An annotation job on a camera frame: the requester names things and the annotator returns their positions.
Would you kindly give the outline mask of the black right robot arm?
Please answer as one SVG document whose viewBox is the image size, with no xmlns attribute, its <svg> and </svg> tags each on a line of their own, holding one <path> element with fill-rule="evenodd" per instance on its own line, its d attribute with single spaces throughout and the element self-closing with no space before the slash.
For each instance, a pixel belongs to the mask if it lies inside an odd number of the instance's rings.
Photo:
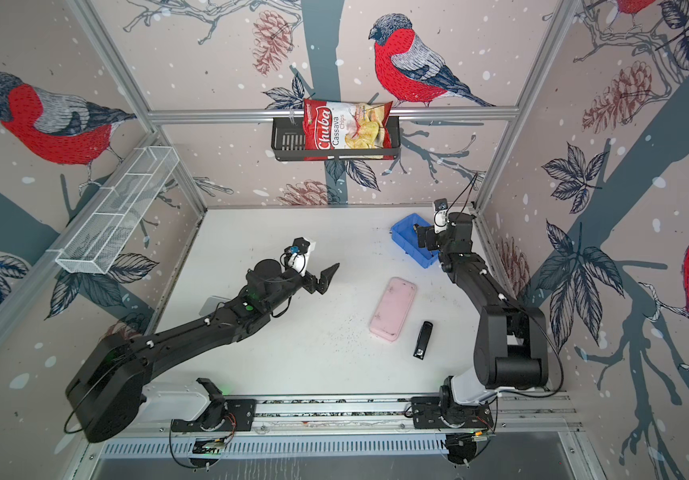
<svg viewBox="0 0 689 480">
<path fill-rule="evenodd" d="M 472 251 L 472 226 L 471 215 L 452 213 L 444 230 L 415 224 L 413 231 L 418 246 L 437 254 L 441 270 L 479 315 L 475 379 L 488 389 L 546 386 L 549 346 L 544 317 L 506 295 L 485 260 Z"/>
</svg>

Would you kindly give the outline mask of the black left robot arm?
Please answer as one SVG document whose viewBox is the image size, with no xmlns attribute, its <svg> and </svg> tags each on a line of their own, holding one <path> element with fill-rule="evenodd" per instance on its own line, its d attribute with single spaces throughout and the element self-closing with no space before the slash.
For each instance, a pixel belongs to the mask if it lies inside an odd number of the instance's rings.
<svg viewBox="0 0 689 480">
<path fill-rule="evenodd" d="M 336 263 L 315 276 L 264 259 L 246 272 L 236 297 L 206 316 L 148 336 L 114 333 L 100 340 L 66 388 L 68 418 L 78 420 L 78 432 L 90 443 L 120 434 L 138 416 L 144 386 L 200 354 L 256 334 L 296 292 L 326 293 L 338 268 Z"/>
</svg>

